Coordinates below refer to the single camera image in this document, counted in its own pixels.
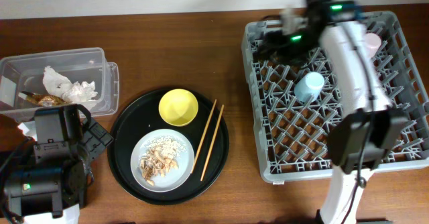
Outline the white tissue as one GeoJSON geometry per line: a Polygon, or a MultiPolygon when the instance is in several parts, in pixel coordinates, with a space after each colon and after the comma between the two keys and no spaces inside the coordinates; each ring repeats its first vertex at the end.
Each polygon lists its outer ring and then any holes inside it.
{"type": "Polygon", "coordinates": [[[42,83],[50,95],[60,97],[68,103],[79,103],[91,110],[96,106],[95,82],[72,83],[67,77],[57,73],[51,66],[44,69],[42,83]]]}

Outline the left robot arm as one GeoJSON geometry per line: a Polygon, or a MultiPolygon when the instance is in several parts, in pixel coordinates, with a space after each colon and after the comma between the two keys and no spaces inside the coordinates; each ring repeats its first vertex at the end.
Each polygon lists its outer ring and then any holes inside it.
{"type": "Polygon", "coordinates": [[[1,153],[1,214],[10,223],[77,224],[91,164],[113,137],[79,104],[40,108],[19,128],[31,145],[1,153]]]}

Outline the yellow bowl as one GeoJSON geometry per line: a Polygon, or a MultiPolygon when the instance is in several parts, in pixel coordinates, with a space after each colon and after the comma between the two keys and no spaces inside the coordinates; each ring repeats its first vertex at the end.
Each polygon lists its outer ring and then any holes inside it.
{"type": "Polygon", "coordinates": [[[183,127],[197,116],[198,101],[195,95],[186,89],[173,89],[162,96],[158,111],[166,123],[183,127]]]}

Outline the pink cup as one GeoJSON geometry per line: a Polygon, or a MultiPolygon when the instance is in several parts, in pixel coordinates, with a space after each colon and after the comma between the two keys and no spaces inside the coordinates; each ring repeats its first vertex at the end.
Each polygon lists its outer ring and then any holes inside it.
{"type": "Polygon", "coordinates": [[[374,57],[381,47],[381,38],[377,34],[366,33],[364,35],[364,41],[368,57],[374,57]]]}

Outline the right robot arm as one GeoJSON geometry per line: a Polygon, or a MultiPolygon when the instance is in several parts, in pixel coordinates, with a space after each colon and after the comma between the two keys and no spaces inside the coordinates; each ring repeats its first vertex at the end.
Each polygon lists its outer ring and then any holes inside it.
{"type": "Polygon", "coordinates": [[[354,0],[306,0],[305,23],[283,18],[282,29],[264,35],[255,53],[258,60],[294,65],[318,46],[336,74],[343,119],[328,135],[332,180],[316,223],[356,223],[368,180],[408,122],[382,88],[371,61],[377,48],[361,18],[354,0]]]}

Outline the wooden chopstick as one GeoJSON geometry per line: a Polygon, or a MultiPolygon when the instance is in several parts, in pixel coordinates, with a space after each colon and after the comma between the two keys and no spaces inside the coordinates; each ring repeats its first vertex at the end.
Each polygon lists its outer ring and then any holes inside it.
{"type": "Polygon", "coordinates": [[[221,110],[219,112],[219,116],[218,116],[218,119],[217,119],[217,124],[215,126],[214,133],[212,135],[212,139],[211,139],[210,146],[209,146],[209,149],[208,149],[208,153],[207,153],[207,156],[206,156],[206,160],[205,160],[205,163],[204,163],[204,168],[203,168],[202,174],[200,176],[200,181],[201,182],[204,180],[204,176],[206,174],[206,169],[208,167],[208,163],[210,162],[210,157],[211,157],[211,154],[212,154],[212,149],[214,147],[215,140],[217,138],[217,133],[218,133],[218,130],[219,130],[219,126],[221,124],[221,119],[222,119],[224,108],[225,108],[225,105],[221,105],[221,110]]]}
{"type": "Polygon", "coordinates": [[[212,118],[212,115],[213,115],[213,113],[214,113],[214,110],[215,110],[216,105],[217,105],[217,99],[215,99],[215,100],[214,100],[214,103],[213,103],[213,105],[212,105],[212,108],[211,108],[211,110],[210,110],[210,113],[209,113],[208,118],[207,118],[207,121],[206,121],[206,125],[204,126],[204,131],[203,131],[203,133],[202,133],[202,135],[201,135],[201,139],[200,139],[200,142],[199,142],[199,145],[198,145],[198,148],[197,148],[196,154],[195,154],[195,158],[194,158],[194,163],[193,163],[193,165],[192,165],[191,174],[194,172],[194,169],[195,169],[195,167],[196,167],[196,163],[197,163],[197,161],[198,161],[198,157],[199,157],[199,155],[200,155],[200,151],[201,151],[201,149],[202,149],[202,145],[203,145],[203,143],[204,143],[204,139],[205,139],[205,136],[206,136],[206,133],[207,133],[208,127],[209,127],[209,125],[210,125],[210,121],[211,121],[211,118],[212,118]]]}

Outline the light blue cup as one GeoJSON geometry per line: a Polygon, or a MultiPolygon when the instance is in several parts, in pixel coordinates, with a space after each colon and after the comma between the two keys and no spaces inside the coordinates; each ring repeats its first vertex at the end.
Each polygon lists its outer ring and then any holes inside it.
{"type": "Polygon", "coordinates": [[[317,99],[324,86],[324,77],[318,72],[309,72],[295,86],[297,100],[306,103],[317,99]]]}

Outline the gold foil wrapper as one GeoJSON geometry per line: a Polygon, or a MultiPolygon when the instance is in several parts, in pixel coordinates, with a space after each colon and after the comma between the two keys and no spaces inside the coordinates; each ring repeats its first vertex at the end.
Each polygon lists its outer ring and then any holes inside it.
{"type": "Polygon", "coordinates": [[[68,104],[65,100],[60,97],[54,95],[44,95],[38,93],[31,93],[27,91],[22,91],[18,94],[23,100],[30,102],[33,105],[41,106],[41,107],[52,107],[57,105],[65,105],[68,104]]]}

